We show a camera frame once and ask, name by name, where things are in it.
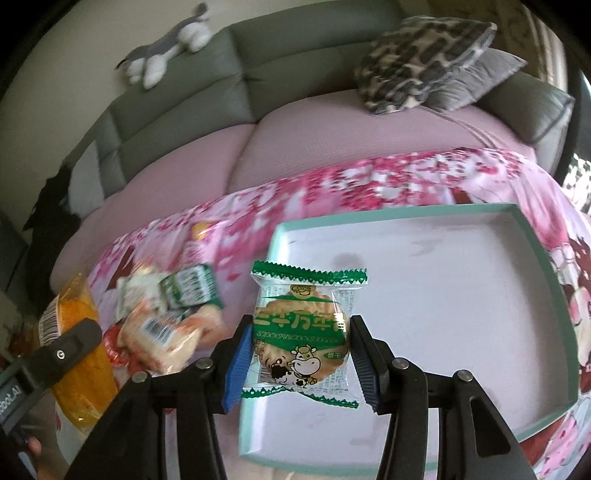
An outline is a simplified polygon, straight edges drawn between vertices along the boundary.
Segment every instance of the throw pillow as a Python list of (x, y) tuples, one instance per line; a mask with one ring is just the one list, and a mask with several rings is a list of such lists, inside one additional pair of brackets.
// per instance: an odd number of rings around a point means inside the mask
[(489, 48), (447, 85), (431, 93), (425, 106), (437, 112), (454, 112), (477, 102), (526, 64), (511, 53)]
[(88, 146), (72, 168), (68, 198), (70, 211), (82, 219), (100, 208), (105, 201), (96, 141)]
[(492, 22), (407, 18), (372, 44), (355, 71), (365, 106), (381, 114), (421, 105), (478, 59), (495, 33)]

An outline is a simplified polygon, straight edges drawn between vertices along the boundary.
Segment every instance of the pink floral blanket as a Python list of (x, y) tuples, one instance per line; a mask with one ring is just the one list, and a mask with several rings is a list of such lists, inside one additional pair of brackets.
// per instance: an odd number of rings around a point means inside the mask
[(580, 398), (560, 420), (522, 444), (540, 479), (565, 479), (591, 443), (591, 228), (539, 166), (504, 150), (459, 148), (369, 158), (279, 179), (156, 220), (116, 240), (90, 273), (105, 330), (114, 318), (113, 278), (151, 258), (177, 266), (190, 226), (222, 220), (214, 266), (235, 326), (253, 311), (256, 284), (249, 271), (264, 258), (281, 222), (409, 205), (516, 203), (548, 251), (563, 285), (579, 346)]

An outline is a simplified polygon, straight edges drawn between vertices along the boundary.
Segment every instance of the barcode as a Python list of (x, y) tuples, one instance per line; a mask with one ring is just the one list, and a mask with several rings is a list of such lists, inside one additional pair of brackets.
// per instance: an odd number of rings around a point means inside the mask
[(163, 325), (157, 319), (146, 320), (142, 327), (144, 332), (150, 335), (162, 346), (166, 346), (168, 344), (171, 335), (174, 333), (174, 329), (171, 326)]
[(48, 345), (60, 337), (60, 326), (57, 323), (57, 301), (56, 297), (41, 315), (39, 320), (39, 343), (41, 346)]

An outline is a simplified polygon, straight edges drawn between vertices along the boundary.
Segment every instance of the screw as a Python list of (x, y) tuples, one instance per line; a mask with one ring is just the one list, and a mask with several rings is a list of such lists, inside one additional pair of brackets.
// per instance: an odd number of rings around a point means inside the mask
[(406, 370), (408, 368), (408, 360), (405, 358), (397, 357), (392, 360), (392, 365), (394, 368), (398, 368), (399, 370)]
[(474, 379), (474, 375), (468, 370), (458, 370), (457, 377), (463, 382), (471, 382)]
[(133, 383), (143, 383), (147, 379), (148, 379), (148, 372), (144, 372), (143, 370), (141, 372), (134, 373), (131, 377), (131, 381)]
[(207, 369), (213, 367), (213, 360), (209, 357), (204, 356), (195, 362), (195, 366), (199, 370), (207, 370)]

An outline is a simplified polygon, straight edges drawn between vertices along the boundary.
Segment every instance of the cow cartoon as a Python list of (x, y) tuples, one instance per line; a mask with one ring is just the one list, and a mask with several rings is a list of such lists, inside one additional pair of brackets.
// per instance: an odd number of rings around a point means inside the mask
[(314, 355), (312, 355), (314, 352), (316, 351), (316, 348), (312, 348), (310, 345), (304, 345), (304, 346), (297, 346), (295, 347), (295, 350), (292, 350), (291, 353), (293, 353), (295, 355), (295, 359), (296, 360), (308, 360), (309, 358), (312, 358)]
[(313, 355), (315, 351), (316, 348), (312, 348), (310, 345), (296, 346), (295, 350), (291, 351), (295, 355), (295, 359), (287, 363), (296, 377), (308, 385), (318, 383), (318, 380), (312, 377), (320, 370), (320, 360)]
[(280, 358), (271, 365), (271, 376), (273, 377), (273, 380), (281, 385), (297, 385), (298, 387), (305, 387), (306, 381), (296, 376), (292, 370), (289, 370), (282, 363), (283, 360)]

